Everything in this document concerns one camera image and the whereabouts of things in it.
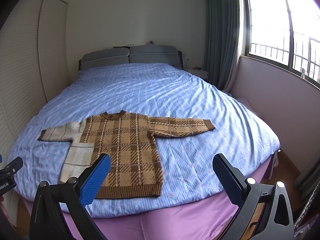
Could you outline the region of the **brown plaid knit sweater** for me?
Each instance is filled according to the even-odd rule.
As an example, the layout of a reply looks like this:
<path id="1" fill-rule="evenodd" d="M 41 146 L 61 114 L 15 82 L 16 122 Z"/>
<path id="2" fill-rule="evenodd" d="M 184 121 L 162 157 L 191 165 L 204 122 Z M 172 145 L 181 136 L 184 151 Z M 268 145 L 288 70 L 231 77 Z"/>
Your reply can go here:
<path id="1" fill-rule="evenodd" d="M 121 111 L 47 128 L 39 140 L 71 143 L 61 170 L 62 182 L 80 175 L 99 155 L 110 156 L 111 169 L 97 199 L 159 197 L 163 171 L 155 138 L 183 138 L 214 128 L 206 119 L 150 117 Z"/>

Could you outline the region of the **purple bed sheet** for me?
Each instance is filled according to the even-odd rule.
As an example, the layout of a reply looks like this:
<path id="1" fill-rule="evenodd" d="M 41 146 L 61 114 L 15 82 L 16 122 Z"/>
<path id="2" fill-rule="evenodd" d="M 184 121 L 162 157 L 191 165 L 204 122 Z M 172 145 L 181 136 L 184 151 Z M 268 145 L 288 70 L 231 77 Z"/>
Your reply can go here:
<path id="1" fill-rule="evenodd" d="M 94 222 L 108 239 L 214 239 L 236 210 L 221 192 L 185 205 Z"/>

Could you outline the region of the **blue floral striped duvet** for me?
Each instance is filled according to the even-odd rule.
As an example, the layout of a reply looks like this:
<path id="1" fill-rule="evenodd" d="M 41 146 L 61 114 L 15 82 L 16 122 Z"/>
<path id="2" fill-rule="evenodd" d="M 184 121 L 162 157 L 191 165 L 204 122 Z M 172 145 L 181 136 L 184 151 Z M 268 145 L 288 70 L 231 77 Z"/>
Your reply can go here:
<path id="1" fill-rule="evenodd" d="M 22 158 L 16 191 L 33 201 L 41 181 L 64 183 L 108 154 L 111 170 L 88 210 L 112 218 L 221 192 L 218 153 L 249 175 L 279 148 L 263 120 L 199 77 L 133 63 L 82 71 L 27 124 L 9 159 Z"/>

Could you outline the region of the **cream louvered wardrobe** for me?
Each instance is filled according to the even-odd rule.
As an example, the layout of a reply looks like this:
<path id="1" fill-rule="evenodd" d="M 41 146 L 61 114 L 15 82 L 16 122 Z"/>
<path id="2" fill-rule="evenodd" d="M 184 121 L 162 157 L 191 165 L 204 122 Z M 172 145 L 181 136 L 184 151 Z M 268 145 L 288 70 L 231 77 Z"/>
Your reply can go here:
<path id="1" fill-rule="evenodd" d="M 63 0 L 19 0 L 1 28 L 1 155 L 69 85 Z"/>

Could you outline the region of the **white nightstand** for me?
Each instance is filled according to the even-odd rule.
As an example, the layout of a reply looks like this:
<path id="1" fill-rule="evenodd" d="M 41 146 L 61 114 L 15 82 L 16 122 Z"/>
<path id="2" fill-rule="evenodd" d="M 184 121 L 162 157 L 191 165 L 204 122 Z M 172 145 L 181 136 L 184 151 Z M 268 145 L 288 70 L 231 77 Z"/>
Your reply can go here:
<path id="1" fill-rule="evenodd" d="M 197 68 L 189 68 L 189 69 L 185 69 L 185 71 L 203 79 L 204 81 L 209 80 L 209 73 L 205 70 L 197 69 Z"/>

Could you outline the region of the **grey padded headboard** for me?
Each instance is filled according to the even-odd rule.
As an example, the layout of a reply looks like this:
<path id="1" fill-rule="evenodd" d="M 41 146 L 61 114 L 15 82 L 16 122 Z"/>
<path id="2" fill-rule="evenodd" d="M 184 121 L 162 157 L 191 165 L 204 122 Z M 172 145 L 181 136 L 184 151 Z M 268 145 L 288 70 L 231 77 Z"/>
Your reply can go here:
<path id="1" fill-rule="evenodd" d="M 182 52 L 174 46 L 143 45 L 114 47 L 85 54 L 79 60 L 79 70 L 128 63 L 166 63 L 183 69 Z"/>

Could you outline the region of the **green curtain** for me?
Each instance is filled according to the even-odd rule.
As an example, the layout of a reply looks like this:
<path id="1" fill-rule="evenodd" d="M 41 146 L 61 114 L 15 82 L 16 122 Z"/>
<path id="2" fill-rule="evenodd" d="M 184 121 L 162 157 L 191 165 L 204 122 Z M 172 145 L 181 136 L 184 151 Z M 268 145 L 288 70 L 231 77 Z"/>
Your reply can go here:
<path id="1" fill-rule="evenodd" d="M 204 68 L 209 83 L 228 92 L 244 43 L 244 0 L 206 0 Z"/>

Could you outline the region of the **window with dark frame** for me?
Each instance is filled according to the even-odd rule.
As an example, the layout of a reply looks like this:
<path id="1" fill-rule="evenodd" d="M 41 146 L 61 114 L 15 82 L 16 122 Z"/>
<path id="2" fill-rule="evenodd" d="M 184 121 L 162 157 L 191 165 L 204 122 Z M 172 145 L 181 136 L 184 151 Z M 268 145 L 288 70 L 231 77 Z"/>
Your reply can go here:
<path id="1" fill-rule="evenodd" d="M 311 0 L 244 0 L 245 55 L 319 86 L 319 8 Z"/>

